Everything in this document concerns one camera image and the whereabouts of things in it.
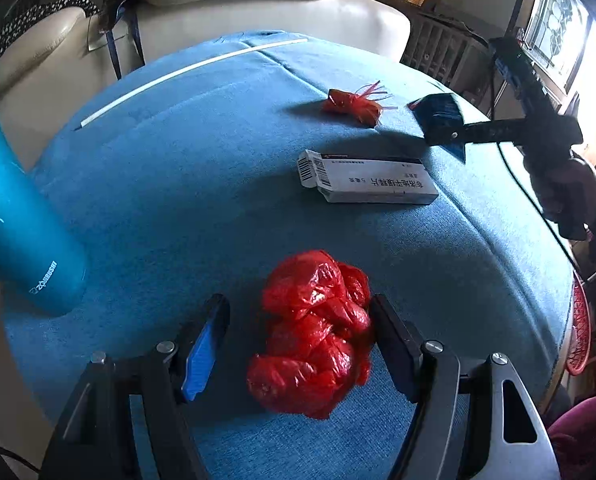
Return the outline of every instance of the white stick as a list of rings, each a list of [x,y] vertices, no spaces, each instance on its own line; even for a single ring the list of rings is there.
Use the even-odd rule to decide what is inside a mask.
[[[204,65],[208,65],[209,63],[213,63],[215,61],[220,61],[221,59],[227,59],[229,57],[239,56],[240,54],[246,54],[248,52],[255,52],[256,50],[263,50],[265,48],[289,45],[289,44],[293,44],[293,43],[304,43],[305,41],[307,41],[307,38],[300,38],[299,40],[278,41],[277,43],[267,43],[267,44],[259,45],[259,46],[250,46],[248,48],[243,48],[242,50],[236,50],[236,52],[222,54],[222,56],[212,57],[211,59],[205,59],[204,61],[194,63],[193,65],[185,66],[184,68],[175,70],[174,72],[170,72],[168,74],[165,74],[164,76],[158,77],[157,79],[154,79],[153,81],[150,81],[149,83],[139,86],[138,88],[126,93],[125,95],[118,97],[118,99],[116,99],[115,101],[110,102],[108,105],[100,108],[100,110],[92,113],[89,117],[87,117],[85,120],[83,120],[80,123],[80,127],[84,128],[85,126],[87,126],[87,124],[91,123],[91,121],[96,120],[101,115],[106,114],[112,108],[117,107],[119,104],[124,103],[128,99],[131,99],[132,97],[144,92],[145,90],[148,90],[149,88],[156,86],[157,84],[160,84],[163,81],[171,79],[172,77],[175,77],[180,74],[184,74],[185,72],[189,72],[190,70],[193,70],[195,68],[198,68],[198,67],[201,67]]]

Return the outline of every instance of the water bottle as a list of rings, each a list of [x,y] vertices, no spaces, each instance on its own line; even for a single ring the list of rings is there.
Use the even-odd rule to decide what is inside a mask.
[[[82,245],[22,170],[0,129],[0,280],[61,316],[81,300]]]

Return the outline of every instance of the human hand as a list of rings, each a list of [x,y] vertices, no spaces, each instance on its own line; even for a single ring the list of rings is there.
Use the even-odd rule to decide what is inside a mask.
[[[572,202],[582,207],[582,211],[576,211],[576,214],[585,224],[593,224],[596,219],[596,171],[585,159],[579,156],[571,158],[545,174],[533,170],[526,158],[524,167],[529,172],[531,186],[547,219],[556,221],[564,209],[564,204],[558,200],[556,186],[578,184],[570,186],[571,192],[578,194]]]

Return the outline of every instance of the round table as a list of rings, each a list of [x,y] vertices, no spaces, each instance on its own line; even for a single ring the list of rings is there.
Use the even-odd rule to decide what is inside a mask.
[[[312,248],[362,268],[426,338],[473,358],[505,352],[533,398],[545,392],[570,314],[569,264],[495,146],[468,146],[466,165],[425,147],[406,104],[449,91],[426,75],[309,38],[191,70],[79,128],[161,75],[299,37],[242,33],[158,59],[97,95],[44,152],[32,177],[87,248],[88,288],[56,319],[10,294],[4,321],[52,420],[92,351],[141,354],[223,292],[231,327],[205,392],[185,412],[212,478],[386,478],[413,406],[377,349],[369,383],[326,421],[265,412],[245,386],[247,362],[264,348],[265,278]],[[376,129],[319,111],[330,88],[376,80],[393,93],[385,104],[398,106]],[[467,122],[486,120],[459,102]],[[440,195],[425,206],[327,203],[300,186],[295,161],[305,148],[420,156]],[[529,186],[517,150],[504,149]]]

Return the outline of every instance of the bolt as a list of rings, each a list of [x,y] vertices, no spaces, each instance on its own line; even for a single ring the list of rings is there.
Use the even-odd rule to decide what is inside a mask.
[[[509,358],[500,352],[495,352],[491,355],[491,361],[497,365],[503,366],[509,362]]]
[[[161,354],[171,354],[174,348],[175,344],[173,341],[161,341],[156,345],[156,350]]]
[[[91,362],[94,365],[101,365],[101,364],[103,364],[105,362],[105,359],[107,359],[107,354],[105,354],[101,350],[96,350],[95,352],[93,352],[91,354]]]
[[[443,344],[440,343],[440,341],[435,341],[433,339],[425,341],[425,348],[432,354],[439,354],[444,350]]]

